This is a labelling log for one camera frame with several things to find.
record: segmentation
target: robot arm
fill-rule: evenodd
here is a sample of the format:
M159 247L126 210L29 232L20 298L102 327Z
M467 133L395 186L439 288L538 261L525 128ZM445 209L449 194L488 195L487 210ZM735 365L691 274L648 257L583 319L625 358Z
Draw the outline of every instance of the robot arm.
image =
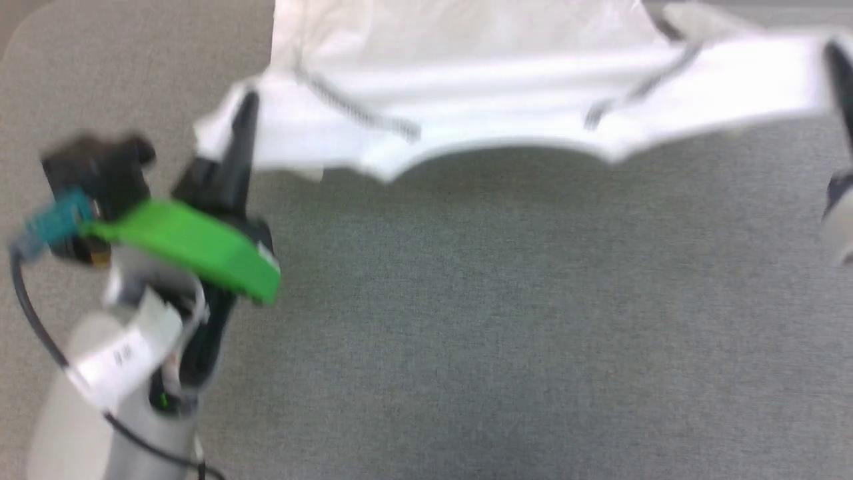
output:
M173 202L149 199L142 167L154 150L141 138L82 137L43 161L57 202L10 248L21 306L62 370L33 438L31 480L178 480L188 468L223 478L195 434L199 396L238 296L269 301L279 278L269 228L246 215L258 110L249 93L228 154L194 159ZM79 324L69 355L23 281L45 247L87 265L112 257L104 308Z

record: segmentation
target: white fabric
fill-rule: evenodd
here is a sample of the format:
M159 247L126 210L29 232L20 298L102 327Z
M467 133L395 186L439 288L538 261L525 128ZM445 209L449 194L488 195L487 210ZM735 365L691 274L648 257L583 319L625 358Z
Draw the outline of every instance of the white fabric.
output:
M272 65L448 62L662 44L639 0L277 0Z
M598 21L578 20L580 12ZM258 168L349 167L382 181L436 155L502 145L621 161L675 138L834 105L822 60L831 29L708 45L649 95L616 102L590 129L594 106L625 98L684 56L686 45L664 42L633 2L279 0L276 15L270 68L235 84L197 123L201 155L221 156L250 86L261 96ZM703 31L701 15L681 17ZM715 15L709 25L724 30L725 20ZM347 104L300 80L299 66ZM411 122L420 136L372 125L364 112Z

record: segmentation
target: white label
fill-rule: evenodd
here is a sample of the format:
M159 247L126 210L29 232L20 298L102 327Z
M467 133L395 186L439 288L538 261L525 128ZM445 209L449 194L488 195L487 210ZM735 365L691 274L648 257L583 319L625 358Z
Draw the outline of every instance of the white label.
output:
M69 378L100 409L115 408L146 382L171 352L181 317L149 291L130 326L70 365Z

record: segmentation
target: green gripper part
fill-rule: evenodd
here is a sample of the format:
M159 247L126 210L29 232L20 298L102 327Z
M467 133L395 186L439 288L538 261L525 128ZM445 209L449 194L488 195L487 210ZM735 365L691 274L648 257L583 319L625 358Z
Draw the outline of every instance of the green gripper part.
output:
M281 269L269 250L181 202L150 199L118 221L85 224L81 232L157 255L238 295L276 299Z

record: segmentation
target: black cable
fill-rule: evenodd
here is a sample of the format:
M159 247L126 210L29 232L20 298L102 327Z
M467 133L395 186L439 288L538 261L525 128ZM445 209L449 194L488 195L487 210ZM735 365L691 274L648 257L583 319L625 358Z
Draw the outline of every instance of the black cable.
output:
M42 345L44 345L44 348L47 349L50 356L53 357L54 362L56 362L61 369L65 369L68 366L68 359L62 351L59 350L59 347L56 345L56 342L53 341L53 338L50 337L48 331L44 329L44 325L42 325L41 320L38 318L36 309L32 307L30 296L26 293L24 273L21 263L20 254L13 250L10 251L9 264L12 268L12 285L15 286L15 294L18 296L20 307L24 310L26 321L30 323L30 327L32 328L32 331L35 332L38 340Z
M38 340L44 345L44 348L48 351L50 356L56 362L56 364L61 368L65 369L68 367L68 358L62 353L60 348L56 345L53 338L44 328L44 324L42 324L42 320L38 317L35 308L32 306L32 301L30 300L30 296L26 293L26 285L24 284L24 273L23 273L23 262L21 259L21 255L15 252L13 249L9 251L9 265L12 271L12 285L15 287L15 294L18 296L18 302L20 303L20 307L24 311L24 316L26 317L26 321L29 322L32 327L32 331L36 333L36 337ZM193 460L184 459L178 457L174 454L170 454L165 450L155 447L132 430L128 429L127 426L118 419L116 419L111 413L105 412L103 414L103 418L109 423L114 430L120 433L124 438L128 440L128 442L134 444L142 450L145 450L149 454L152 454L155 457L158 457L162 460L169 461L175 465L180 465L184 468L193 469L198 472L199 480L205 480L206 474L210 474L211 477L216 478L217 480L225 480L225 475L223 473L211 466L208 466L204 460L201 462L195 462Z

